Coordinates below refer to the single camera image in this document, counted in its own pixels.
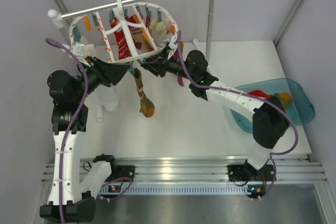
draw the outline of black bracket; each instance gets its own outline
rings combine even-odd
[[[117,160],[113,155],[100,155],[94,158],[93,162],[109,162],[111,164],[111,175],[105,180],[105,182],[112,181],[117,178],[127,177],[132,181],[134,180],[135,166],[134,165],[118,165]]]
[[[260,170],[256,170],[253,174],[247,170],[246,164],[244,165],[228,165],[227,166],[229,181],[234,183],[244,183],[249,181],[262,182],[272,181],[274,177],[274,167],[272,165],[265,165]]]

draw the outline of blue plastic basin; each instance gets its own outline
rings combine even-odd
[[[288,93],[293,98],[292,105],[286,110],[286,114],[290,116],[295,125],[302,125],[309,123],[315,116],[315,109],[313,104],[303,91],[303,88],[296,81],[288,78],[280,78],[268,81],[255,82],[243,86],[236,87],[238,90],[246,93],[261,90],[266,94]],[[239,127],[248,133],[253,132],[252,123],[241,114],[231,110],[234,119]]]

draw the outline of metal base plate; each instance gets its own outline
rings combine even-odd
[[[274,177],[274,167],[272,165],[265,165],[258,171],[258,175],[253,179],[244,172],[244,165],[228,165],[227,171],[229,174],[229,181],[231,182],[261,182],[263,176],[266,181],[272,181]]]

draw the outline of white cable tie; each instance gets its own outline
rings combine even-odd
[[[226,86],[225,87],[225,89],[226,89],[226,91],[225,91],[225,94],[224,94],[224,98],[226,97],[226,95],[230,92],[230,90],[231,90],[231,87],[229,87],[229,86]]]
[[[63,181],[71,181],[71,179],[69,179],[69,178],[53,179],[53,182],[63,182]]]
[[[74,150],[71,150],[71,151],[56,151],[55,154],[68,154],[68,153],[74,153],[75,151]]]
[[[239,100],[239,98],[242,96],[243,93],[244,93],[243,91],[240,92],[240,94],[238,95],[238,97],[237,97],[235,103],[237,103],[237,101]]]

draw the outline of hanging sock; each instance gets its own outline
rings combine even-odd
[[[136,88],[140,97],[140,113],[142,113],[145,117],[150,118],[154,115],[155,106],[151,100],[146,97],[146,94],[143,91],[141,71],[138,68],[135,68],[134,72],[135,74],[133,74],[133,77],[135,79],[135,83],[137,84]]]
[[[133,15],[130,18],[130,22],[138,24],[139,20],[136,17],[136,15]],[[153,51],[153,48],[148,43],[149,39],[148,39],[146,33],[141,28],[139,28],[139,27],[132,27],[132,26],[129,26],[129,28],[130,28],[132,36],[133,36],[135,47],[138,50],[141,50],[143,52]]]
[[[118,20],[115,18],[113,23],[110,24],[111,28],[118,24]],[[130,49],[128,48],[124,32],[122,30],[114,32],[115,40],[118,45],[119,60],[126,59],[131,56]]]
[[[168,22],[168,19],[161,19],[161,21],[159,21],[158,19],[153,18],[149,28],[155,30],[155,32],[162,37],[165,37],[167,34]]]

